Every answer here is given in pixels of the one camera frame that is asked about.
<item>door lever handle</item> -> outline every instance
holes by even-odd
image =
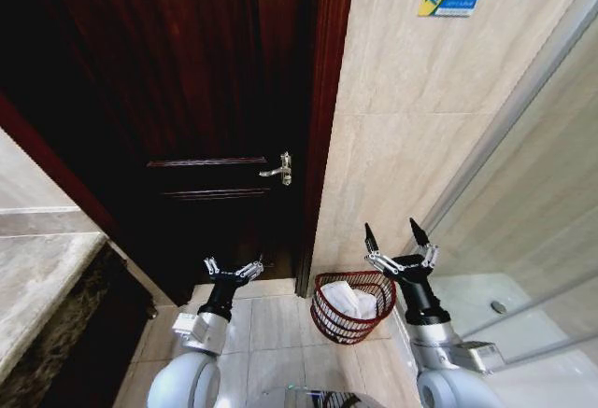
[[[260,172],[261,177],[269,177],[274,175],[280,175],[282,184],[285,186],[291,185],[292,180],[292,169],[291,169],[291,155],[288,151],[285,151],[280,155],[281,166],[274,170],[265,170]]]

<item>black robot arm segment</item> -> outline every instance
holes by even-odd
[[[409,219],[414,236],[420,249],[425,254],[411,254],[388,258],[377,249],[377,241],[370,229],[365,224],[365,245],[368,255],[365,257],[376,269],[389,279],[399,284],[407,310],[406,321],[412,325],[441,324],[450,321],[449,312],[440,306],[440,301],[435,297],[428,275],[434,268],[437,256],[437,247],[430,245],[425,231],[417,225],[413,218]]]
[[[214,288],[209,294],[207,302],[199,307],[197,313],[213,313],[226,318],[230,322],[235,291],[247,285],[249,281],[253,280],[263,271],[262,257],[234,272],[219,269],[213,257],[205,259],[204,263],[209,272],[210,280],[214,282]]]

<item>red wicker basket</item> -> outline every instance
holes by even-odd
[[[351,288],[376,296],[377,316],[373,319],[356,319],[336,310],[325,298],[322,286],[345,280]],[[358,273],[326,273],[316,276],[316,290],[311,301],[311,317],[316,327],[331,341],[340,345],[354,345],[363,341],[377,324],[387,317],[396,302],[396,288],[392,281],[378,271]]]

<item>wall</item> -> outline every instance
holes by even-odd
[[[363,223],[398,253],[572,0],[352,0],[312,274],[363,269]]]
[[[68,206],[76,205],[0,130],[0,211]]]
[[[100,231],[93,221],[0,129],[0,236]],[[131,274],[157,305],[172,301],[116,245]]]

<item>marble countertop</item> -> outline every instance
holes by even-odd
[[[0,237],[0,382],[106,240],[100,232]]]

